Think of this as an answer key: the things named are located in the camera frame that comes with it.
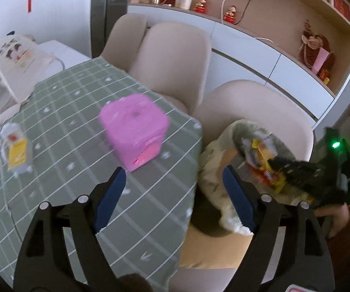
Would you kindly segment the person right hand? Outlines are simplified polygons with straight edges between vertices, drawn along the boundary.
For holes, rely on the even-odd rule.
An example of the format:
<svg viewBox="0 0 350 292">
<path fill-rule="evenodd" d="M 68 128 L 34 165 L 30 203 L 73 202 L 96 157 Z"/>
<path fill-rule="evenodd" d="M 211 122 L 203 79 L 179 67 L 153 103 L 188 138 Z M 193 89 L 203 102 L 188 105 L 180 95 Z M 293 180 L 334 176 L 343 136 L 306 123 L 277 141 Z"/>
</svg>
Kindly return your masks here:
<svg viewBox="0 0 350 292">
<path fill-rule="evenodd" d="M 324 206 L 315 209 L 314 214 L 317 217 L 328 217 L 332 219 L 332 226 L 327 233 L 329 239 L 342 231 L 350 220 L 350 212 L 347 203 L 344 203 L 343 205 Z"/>
</svg>

